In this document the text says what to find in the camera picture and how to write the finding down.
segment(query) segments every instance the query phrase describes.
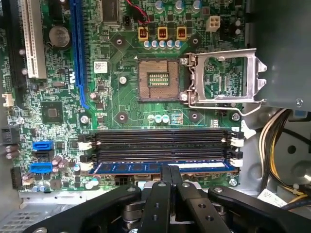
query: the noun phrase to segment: blue ram stick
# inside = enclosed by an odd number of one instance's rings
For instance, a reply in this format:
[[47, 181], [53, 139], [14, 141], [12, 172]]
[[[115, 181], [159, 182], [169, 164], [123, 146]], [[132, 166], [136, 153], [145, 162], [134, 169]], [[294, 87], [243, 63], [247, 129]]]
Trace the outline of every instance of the blue ram stick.
[[52, 172], [52, 163], [33, 163], [30, 165], [30, 172], [34, 173], [49, 173]]
[[54, 148], [53, 141], [33, 142], [33, 150], [52, 150]]
[[237, 168], [222, 160], [208, 161], [174, 161], [174, 162], [146, 162], [146, 163], [99, 163], [89, 174], [141, 174], [160, 173], [163, 164], [179, 166], [181, 173], [201, 172], [231, 172]]
[[86, 104], [84, 95], [84, 85], [86, 82], [86, 63], [85, 63], [85, 49], [84, 49], [84, 28], [83, 28], [83, 13], [82, 0], [70, 0], [71, 13], [71, 31], [72, 31], [72, 45], [73, 45], [73, 61], [74, 61], [74, 75], [76, 87], [79, 88], [81, 105], [89, 109]]

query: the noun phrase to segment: mounting screw hole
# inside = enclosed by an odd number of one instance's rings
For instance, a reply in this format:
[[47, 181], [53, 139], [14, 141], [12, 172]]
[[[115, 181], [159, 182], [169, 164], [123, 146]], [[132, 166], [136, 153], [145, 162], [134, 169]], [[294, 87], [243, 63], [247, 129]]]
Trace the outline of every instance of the mounting screw hole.
[[159, 219], [158, 215], [153, 215], [153, 216], [152, 216], [152, 220], [153, 220], [153, 221], [157, 221], [158, 219]]
[[214, 221], [214, 217], [212, 217], [212, 216], [206, 216], [205, 219], [207, 221]]
[[204, 204], [199, 204], [199, 207], [202, 208], [202, 209], [204, 209], [204, 208], [206, 208], [206, 205], [204, 205]]
[[287, 148], [288, 154], [294, 154], [296, 152], [296, 147], [295, 146], [289, 146]]

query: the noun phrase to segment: red wire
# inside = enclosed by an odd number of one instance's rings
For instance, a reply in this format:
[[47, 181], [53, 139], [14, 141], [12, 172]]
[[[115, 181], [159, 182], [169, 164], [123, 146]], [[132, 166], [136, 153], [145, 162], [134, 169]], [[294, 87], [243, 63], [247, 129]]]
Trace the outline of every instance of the red wire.
[[150, 23], [150, 19], [149, 19], [149, 16], [147, 15], [147, 13], [145, 11], [143, 11], [142, 9], [140, 9], [138, 6], [134, 5], [130, 0], [126, 0], [128, 4], [130, 4], [131, 6], [135, 7], [136, 9], [139, 10], [139, 12], [145, 16], [147, 18], [147, 21], [146, 22], [141, 22], [140, 20], [138, 20], [138, 23], [140, 24], [147, 24], [147, 23]]

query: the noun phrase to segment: white pci slot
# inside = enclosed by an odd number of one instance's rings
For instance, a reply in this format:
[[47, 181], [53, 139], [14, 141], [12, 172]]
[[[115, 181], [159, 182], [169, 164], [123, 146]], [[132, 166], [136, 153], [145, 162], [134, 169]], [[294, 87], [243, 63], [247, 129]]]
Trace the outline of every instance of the white pci slot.
[[46, 79], [40, 0], [20, 0], [28, 77]]

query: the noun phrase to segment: motherboard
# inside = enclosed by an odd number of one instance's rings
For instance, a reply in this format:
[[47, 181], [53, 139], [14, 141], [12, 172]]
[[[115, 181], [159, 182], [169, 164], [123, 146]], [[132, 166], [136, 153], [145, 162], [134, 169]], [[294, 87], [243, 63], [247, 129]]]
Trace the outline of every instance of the motherboard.
[[[237, 186], [235, 111], [190, 108], [191, 54], [241, 50], [243, 0], [2, 0], [0, 72], [13, 188]], [[206, 97], [239, 97], [244, 59], [209, 58]], [[240, 103], [216, 104], [242, 109]]]

